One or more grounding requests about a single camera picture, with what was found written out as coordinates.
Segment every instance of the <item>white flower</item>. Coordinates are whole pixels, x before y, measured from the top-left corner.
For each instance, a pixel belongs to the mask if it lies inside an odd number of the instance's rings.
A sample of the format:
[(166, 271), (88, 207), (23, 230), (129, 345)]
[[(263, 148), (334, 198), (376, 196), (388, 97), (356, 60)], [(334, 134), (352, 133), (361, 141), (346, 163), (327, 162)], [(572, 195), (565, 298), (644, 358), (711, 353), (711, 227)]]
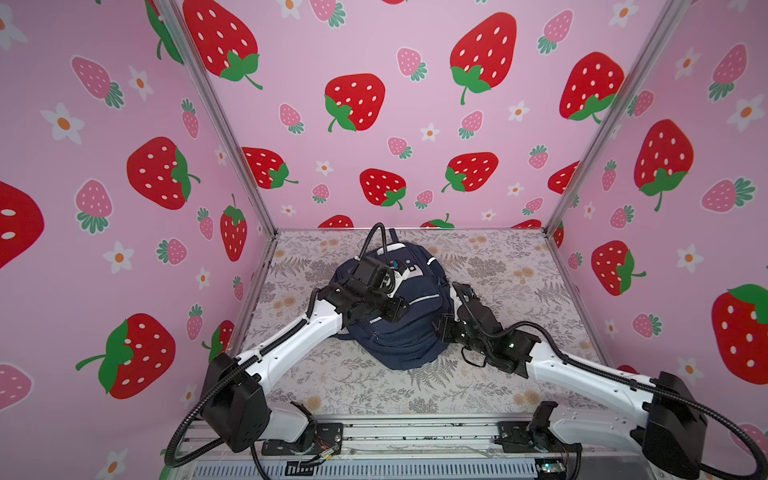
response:
[(332, 172), (333, 169), (330, 166), (330, 162), (315, 162), (317, 163), (317, 168), (315, 169), (315, 172), (320, 172), (321, 174), (328, 176), (329, 172)]
[(690, 245), (687, 250), (682, 248), (677, 249), (677, 256), (680, 258), (677, 261), (677, 268), (687, 268), (689, 272), (696, 271), (696, 265), (704, 261), (704, 257), (696, 253), (696, 246)]
[(82, 144), (78, 131), (85, 126), (85, 122), (79, 118), (70, 117), (64, 104), (59, 102), (56, 105), (56, 112), (40, 110), (40, 115), (53, 125), (51, 134), (54, 140), (61, 140), (66, 137), (78, 145)]
[(694, 72), (694, 64), (701, 58), (701, 53), (694, 53), (694, 48), (688, 48), (685, 52), (685, 56), (676, 61), (674, 66), (677, 67), (677, 73), (674, 75), (674, 79), (677, 80), (682, 76), (690, 77), (690, 74)]
[(107, 252), (103, 255), (104, 260), (112, 263), (112, 273), (115, 274), (122, 270), (131, 270), (131, 257), (134, 255), (134, 249), (123, 248), (123, 244), (120, 242), (114, 243), (114, 251)]
[(288, 18), (288, 15), (290, 15), (298, 20), (299, 7), (301, 6), (301, 2), (303, 2), (303, 0), (277, 0), (277, 3), (282, 6), (280, 9), (280, 14), (283, 16), (283, 18)]
[(112, 480), (116, 476), (125, 471), (125, 456), (128, 453), (128, 449), (123, 450), (120, 453), (109, 452), (107, 455), (107, 465), (98, 471), (96, 478), (98, 480)]
[(509, 195), (515, 195), (516, 197), (520, 194), (520, 192), (525, 190), (525, 187), (521, 187), (520, 186), (520, 182), (512, 185), (511, 187), (507, 187), (507, 188), (509, 189), (509, 192), (507, 192), (507, 195), (508, 196)]
[(194, 279), (197, 280), (198, 290), (202, 290), (204, 286), (210, 286), (210, 272), (207, 272), (204, 266), (200, 267), (200, 273), (195, 275)]
[(440, 130), (435, 128), (435, 124), (429, 124), (427, 128), (422, 128), (422, 133), (424, 134), (422, 141), (435, 141), (435, 137), (437, 137), (437, 134), (440, 133)]
[(680, 368), (677, 369), (678, 376), (683, 380), (690, 382), (691, 385), (696, 385), (696, 379), (704, 378), (704, 374), (701, 370), (696, 368), (695, 359), (685, 360), (677, 357), (677, 363), (680, 365)]
[(531, 109), (525, 106), (525, 102), (523, 100), (520, 100), (519, 104), (512, 105), (509, 108), (508, 120), (523, 121), (523, 115), (527, 114), (529, 111), (531, 111)]
[(11, 48), (11, 40), (24, 43), (27, 41), (27, 35), (24, 35), (12, 22), (13, 14), (11, 13), (11, 7), (0, 3), (0, 25), (4, 27), (0, 29), (0, 48), (3, 50)]
[(634, 0), (624, 0), (622, 3), (614, 3), (614, 16), (611, 17), (611, 21), (608, 22), (608, 26), (618, 24), (624, 28), (627, 26), (627, 20), (630, 16), (637, 13), (640, 7), (634, 5)]
[(128, 81), (128, 84), (135, 88), (136, 90), (139, 90), (139, 95), (141, 95), (141, 100), (147, 100), (147, 95), (153, 94), (154, 90), (152, 90), (152, 87), (149, 86), (147, 83), (147, 72), (146, 71), (136, 71), (135, 68), (128, 65), (128, 70), (131, 71), (131, 77), (133, 77), (131, 80)]
[(738, 100), (736, 102), (736, 113), (728, 117), (727, 124), (736, 124), (739, 133), (746, 130), (751, 121), (763, 118), (766, 112), (760, 108), (765, 98), (764, 94), (759, 94), (750, 101)]

